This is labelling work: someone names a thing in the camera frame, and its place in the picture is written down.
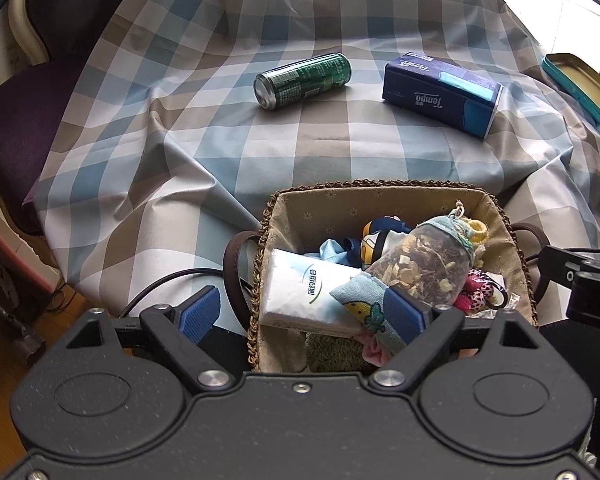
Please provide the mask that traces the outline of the light blue face mask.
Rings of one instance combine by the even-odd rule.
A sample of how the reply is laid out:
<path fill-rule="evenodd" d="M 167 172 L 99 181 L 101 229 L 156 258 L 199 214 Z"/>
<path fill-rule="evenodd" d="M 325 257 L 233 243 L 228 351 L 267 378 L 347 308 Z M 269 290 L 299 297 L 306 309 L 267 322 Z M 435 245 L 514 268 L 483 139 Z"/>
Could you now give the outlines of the light blue face mask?
<path fill-rule="evenodd" d="M 347 249 L 332 238 L 321 244 L 318 250 L 318 258 L 331 263 L 343 264 L 344 266 L 349 264 Z"/>

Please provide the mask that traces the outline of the yellow fluffy towel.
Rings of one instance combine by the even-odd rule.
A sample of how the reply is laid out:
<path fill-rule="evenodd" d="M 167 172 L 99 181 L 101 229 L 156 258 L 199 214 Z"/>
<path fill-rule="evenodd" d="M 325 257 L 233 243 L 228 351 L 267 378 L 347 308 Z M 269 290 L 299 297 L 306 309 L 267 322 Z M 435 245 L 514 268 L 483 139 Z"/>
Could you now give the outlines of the yellow fluffy towel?
<path fill-rule="evenodd" d="M 468 240 L 471 248 L 474 251 L 474 255 L 478 257 L 478 255 L 484 252 L 484 248 L 486 248 L 486 241 L 489 238 L 488 227 L 484 222 L 476 219 L 464 217 L 463 221 L 466 223 L 468 229 Z"/>

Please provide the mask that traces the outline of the teal metal tin lid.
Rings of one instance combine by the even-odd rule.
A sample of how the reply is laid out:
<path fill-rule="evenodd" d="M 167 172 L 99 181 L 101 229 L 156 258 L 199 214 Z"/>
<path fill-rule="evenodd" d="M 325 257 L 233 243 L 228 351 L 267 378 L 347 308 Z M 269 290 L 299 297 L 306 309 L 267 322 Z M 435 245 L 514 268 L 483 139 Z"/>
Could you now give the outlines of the teal metal tin lid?
<path fill-rule="evenodd" d="M 547 54 L 542 67 L 550 79 L 572 96 L 600 126 L 600 74 L 570 53 Z"/>

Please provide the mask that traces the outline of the blue tempo tissue box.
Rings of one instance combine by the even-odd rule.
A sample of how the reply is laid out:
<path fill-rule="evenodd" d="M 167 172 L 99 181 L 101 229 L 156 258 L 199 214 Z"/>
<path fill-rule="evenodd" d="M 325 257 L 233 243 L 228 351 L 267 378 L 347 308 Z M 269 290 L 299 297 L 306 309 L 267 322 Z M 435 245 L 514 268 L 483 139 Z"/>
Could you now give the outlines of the blue tempo tissue box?
<path fill-rule="evenodd" d="M 472 70 L 407 52 L 386 65 L 382 98 L 484 140 L 502 89 Z"/>

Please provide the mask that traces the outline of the beige lace pink ornament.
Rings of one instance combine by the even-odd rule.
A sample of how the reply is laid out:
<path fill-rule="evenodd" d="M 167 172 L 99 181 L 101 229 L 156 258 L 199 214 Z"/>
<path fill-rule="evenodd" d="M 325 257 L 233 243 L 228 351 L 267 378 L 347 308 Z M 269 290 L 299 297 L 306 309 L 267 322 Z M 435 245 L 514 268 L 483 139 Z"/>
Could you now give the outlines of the beige lace pink ornament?
<path fill-rule="evenodd" d="M 468 318 L 493 320 L 500 311 L 513 311 L 520 296 L 510 292 L 501 274 L 471 269 L 453 306 Z"/>

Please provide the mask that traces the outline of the woven fabric-lined basket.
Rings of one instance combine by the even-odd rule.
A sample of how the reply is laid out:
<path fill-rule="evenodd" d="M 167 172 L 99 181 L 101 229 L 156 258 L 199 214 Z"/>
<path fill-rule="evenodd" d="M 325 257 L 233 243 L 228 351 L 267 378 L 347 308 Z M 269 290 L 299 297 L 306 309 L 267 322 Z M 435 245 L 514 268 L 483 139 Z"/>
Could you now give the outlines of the woven fabric-lined basket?
<path fill-rule="evenodd" d="M 354 268 L 385 255 L 408 230 L 457 202 L 471 224 L 486 228 L 477 262 L 504 278 L 509 303 L 531 324 L 538 322 L 539 296 L 532 287 L 516 233 L 498 199 L 478 186 L 452 181 L 354 180 L 297 186 L 275 192 L 260 226 L 236 234 L 223 256 L 223 280 L 236 318 L 247 332 L 247 362 L 256 372 L 344 372 L 362 370 L 361 346 L 329 335 L 312 336 L 305 328 L 266 327 L 260 320 L 268 255 L 322 252 L 325 238 L 336 238 L 336 254 Z"/>

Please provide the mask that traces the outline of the green beverage can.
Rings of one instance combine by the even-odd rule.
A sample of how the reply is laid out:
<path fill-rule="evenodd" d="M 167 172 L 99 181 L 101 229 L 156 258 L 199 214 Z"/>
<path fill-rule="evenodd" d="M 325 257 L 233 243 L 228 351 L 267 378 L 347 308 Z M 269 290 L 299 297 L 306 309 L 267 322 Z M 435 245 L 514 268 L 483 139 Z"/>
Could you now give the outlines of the green beverage can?
<path fill-rule="evenodd" d="M 326 53 L 257 74 L 253 91 L 260 107 L 278 110 L 341 88 L 351 74 L 351 64 L 342 53 Z"/>

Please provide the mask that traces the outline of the pink soft cloth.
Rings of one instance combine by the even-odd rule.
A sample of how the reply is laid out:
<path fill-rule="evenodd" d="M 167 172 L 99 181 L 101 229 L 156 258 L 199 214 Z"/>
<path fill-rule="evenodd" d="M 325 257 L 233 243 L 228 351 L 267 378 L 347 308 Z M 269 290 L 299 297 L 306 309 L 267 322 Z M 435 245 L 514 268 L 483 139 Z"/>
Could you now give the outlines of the pink soft cloth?
<path fill-rule="evenodd" d="M 363 360 L 373 366 L 382 367 L 393 357 L 393 353 L 370 332 L 355 335 L 353 340 L 362 346 L 361 356 Z"/>

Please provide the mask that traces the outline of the checkered plaid cloth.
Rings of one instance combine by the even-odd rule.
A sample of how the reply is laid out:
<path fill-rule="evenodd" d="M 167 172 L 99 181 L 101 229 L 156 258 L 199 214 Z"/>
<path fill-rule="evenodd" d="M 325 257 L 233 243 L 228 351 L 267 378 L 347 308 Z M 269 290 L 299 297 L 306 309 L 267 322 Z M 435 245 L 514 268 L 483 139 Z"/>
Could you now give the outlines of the checkered plaid cloth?
<path fill-rule="evenodd" d="M 486 140 L 381 97 L 388 62 L 445 58 L 498 81 Z M 351 79 L 278 110 L 257 74 L 340 52 Z M 272 193 L 453 180 L 560 246 L 600 247 L 600 128 L 542 73 L 503 0 L 123 0 L 74 87 L 34 196 L 65 280 L 120 309 L 210 266 Z"/>

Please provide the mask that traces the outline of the white tissue pack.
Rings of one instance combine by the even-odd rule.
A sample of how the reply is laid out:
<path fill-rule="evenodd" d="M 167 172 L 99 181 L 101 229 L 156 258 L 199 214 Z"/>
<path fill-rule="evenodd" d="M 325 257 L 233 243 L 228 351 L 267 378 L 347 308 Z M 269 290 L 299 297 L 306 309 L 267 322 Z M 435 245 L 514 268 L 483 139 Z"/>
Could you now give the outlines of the white tissue pack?
<path fill-rule="evenodd" d="M 262 325 L 349 338 L 363 325 L 330 293 L 360 269 L 273 249 L 262 273 Z"/>

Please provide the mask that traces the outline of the navy white orange scarf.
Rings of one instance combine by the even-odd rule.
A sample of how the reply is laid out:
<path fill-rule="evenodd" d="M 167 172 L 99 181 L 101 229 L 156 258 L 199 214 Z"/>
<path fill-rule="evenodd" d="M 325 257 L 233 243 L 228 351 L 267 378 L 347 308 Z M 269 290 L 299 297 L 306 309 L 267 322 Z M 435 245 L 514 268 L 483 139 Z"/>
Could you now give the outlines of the navy white orange scarf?
<path fill-rule="evenodd" d="M 343 240 L 342 246 L 348 251 L 349 266 L 366 269 L 401 243 L 411 230 L 396 216 L 383 216 L 368 222 L 359 240 L 351 237 Z"/>

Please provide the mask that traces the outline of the light blue sachet pouch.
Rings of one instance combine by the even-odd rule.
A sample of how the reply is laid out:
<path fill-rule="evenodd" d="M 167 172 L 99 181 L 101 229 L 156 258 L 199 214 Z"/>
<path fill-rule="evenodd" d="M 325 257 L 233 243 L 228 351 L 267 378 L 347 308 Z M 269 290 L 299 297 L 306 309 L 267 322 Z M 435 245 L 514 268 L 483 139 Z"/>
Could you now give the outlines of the light blue sachet pouch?
<path fill-rule="evenodd" d="M 448 214 L 419 223 L 366 271 L 330 294 L 395 354 L 405 344 L 386 319 L 387 290 L 431 307 L 452 306 L 475 262 L 464 217 L 464 204 L 456 202 Z"/>

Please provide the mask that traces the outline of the dark purple chair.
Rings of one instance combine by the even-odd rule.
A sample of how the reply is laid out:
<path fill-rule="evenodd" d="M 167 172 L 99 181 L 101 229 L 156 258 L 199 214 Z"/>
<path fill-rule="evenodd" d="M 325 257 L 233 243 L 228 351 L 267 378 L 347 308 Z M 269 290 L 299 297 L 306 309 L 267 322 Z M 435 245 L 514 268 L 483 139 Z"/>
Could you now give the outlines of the dark purple chair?
<path fill-rule="evenodd" d="M 42 232 L 36 182 L 86 60 L 121 1 L 23 0 L 47 58 L 0 85 L 0 197 L 22 232 Z"/>

